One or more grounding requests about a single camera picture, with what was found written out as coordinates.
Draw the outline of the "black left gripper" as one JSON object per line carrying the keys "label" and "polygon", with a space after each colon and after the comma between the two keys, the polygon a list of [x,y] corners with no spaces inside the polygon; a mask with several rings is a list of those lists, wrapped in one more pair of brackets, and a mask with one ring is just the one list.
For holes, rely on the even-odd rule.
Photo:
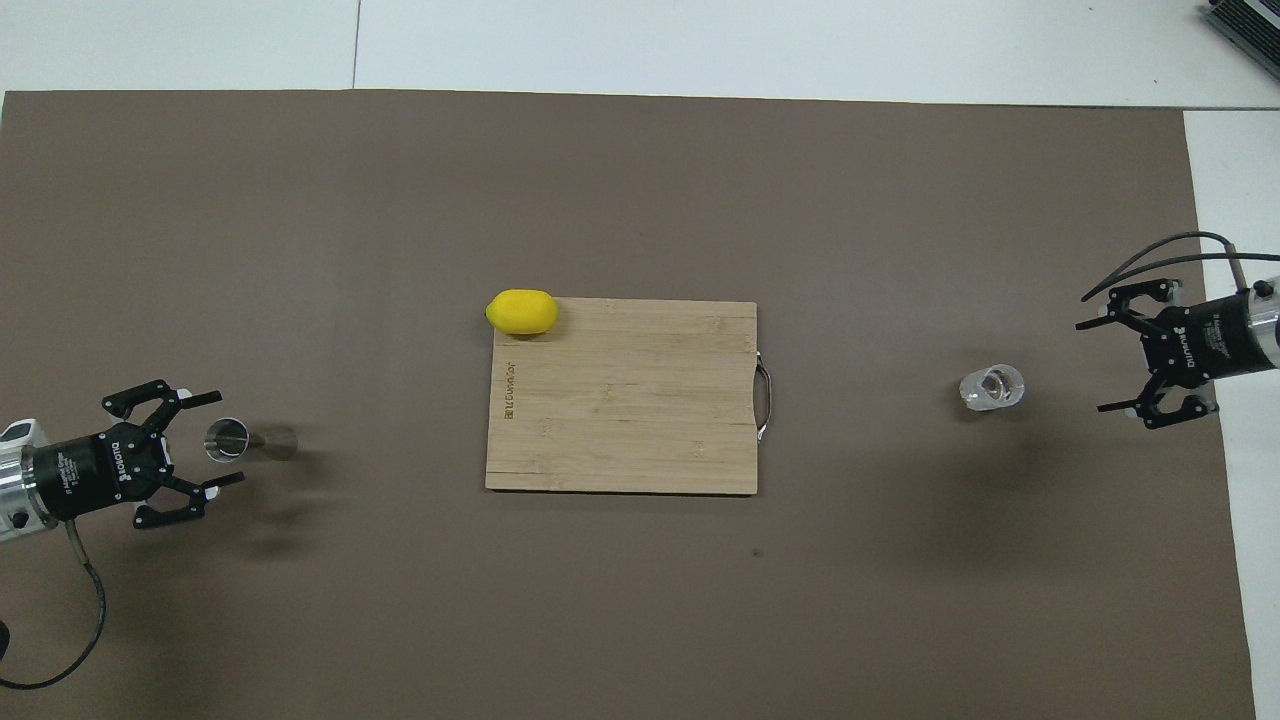
{"label": "black left gripper", "polygon": [[[159,406],[140,424],[129,423],[140,405]],[[233,471],[193,483],[172,473],[164,432],[183,410],[223,401],[220,391],[192,395],[165,380],[150,380],[102,397],[102,409],[123,428],[37,447],[29,452],[29,478],[44,510],[59,521],[118,503],[138,502],[133,528],[147,530],[205,516],[206,505],[220,488],[244,480]],[[184,507],[156,510],[150,500],[160,488],[187,497]]]}

